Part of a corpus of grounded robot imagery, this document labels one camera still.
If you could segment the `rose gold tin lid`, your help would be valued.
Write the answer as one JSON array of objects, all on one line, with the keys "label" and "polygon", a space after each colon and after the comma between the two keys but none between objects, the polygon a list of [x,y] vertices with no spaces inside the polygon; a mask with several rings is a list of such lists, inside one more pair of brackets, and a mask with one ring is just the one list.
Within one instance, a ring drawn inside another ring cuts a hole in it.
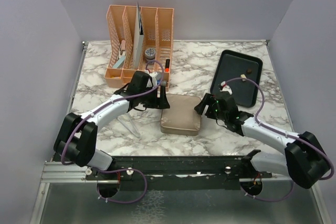
[{"label": "rose gold tin lid", "polygon": [[167,94],[169,109],[162,110],[160,127],[178,129],[200,129],[201,115],[194,107],[201,102],[201,98],[191,95]]}]

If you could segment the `gold chocolate tin box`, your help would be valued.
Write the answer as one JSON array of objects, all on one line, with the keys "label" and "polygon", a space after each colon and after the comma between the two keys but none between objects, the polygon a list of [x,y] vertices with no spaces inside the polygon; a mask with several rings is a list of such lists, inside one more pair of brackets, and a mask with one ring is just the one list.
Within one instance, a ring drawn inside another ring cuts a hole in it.
[{"label": "gold chocolate tin box", "polygon": [[199,133],[199,129],[178,129],[178,128],[161,127],[161,132],[164,134],[197,136]]}]

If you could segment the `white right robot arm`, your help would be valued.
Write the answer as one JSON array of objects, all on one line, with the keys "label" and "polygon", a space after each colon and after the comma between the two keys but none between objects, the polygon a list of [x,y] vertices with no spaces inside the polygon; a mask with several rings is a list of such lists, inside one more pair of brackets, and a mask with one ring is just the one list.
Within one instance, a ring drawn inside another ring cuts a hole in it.
[{"label": "white right robot arm", "polygon": [[298,186],[309,189],[317,181],[329,179],[334,174],[333,164],[312,133],[288,132],[264,123],[255,115],[239,110],[227,91],[205,94],[194,110],[199,115],[223,121],[224,127],[236,134],[258,140],[278,151],[278,154],[261,151],[251,154],[241,164],[246,177],[254,177],[259,172],[282,174]]}]

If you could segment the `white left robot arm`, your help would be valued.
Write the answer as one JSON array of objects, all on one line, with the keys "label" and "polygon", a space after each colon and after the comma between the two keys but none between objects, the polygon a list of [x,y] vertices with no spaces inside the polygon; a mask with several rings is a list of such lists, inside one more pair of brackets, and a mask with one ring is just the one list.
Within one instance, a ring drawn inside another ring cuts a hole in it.
[{"label": "white left robot arm", "polygon": [[159,72],[136,71],[131,81],[104,103],[81,115],[69,113],[65,116],[54,151],[65,164],[98,169],[99,175],[110,179],[116,166],[109,154],[96,148],[98,132],[111,121],[142,105],[146,109],[168,109],[166,86]]}]

